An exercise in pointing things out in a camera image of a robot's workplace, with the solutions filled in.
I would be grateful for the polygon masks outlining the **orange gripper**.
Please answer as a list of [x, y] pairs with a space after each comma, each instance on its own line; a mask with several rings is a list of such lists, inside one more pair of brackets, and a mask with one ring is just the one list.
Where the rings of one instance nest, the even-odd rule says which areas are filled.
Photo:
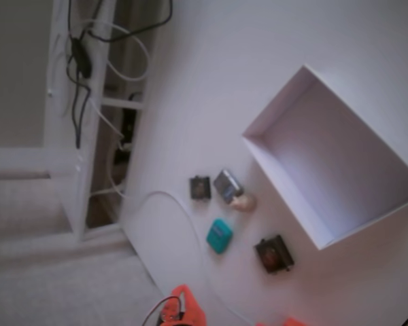
[[171, 292], [159, 314], [159, 325], [206, 326], [206, 316], [188, 285], [178, 285]]

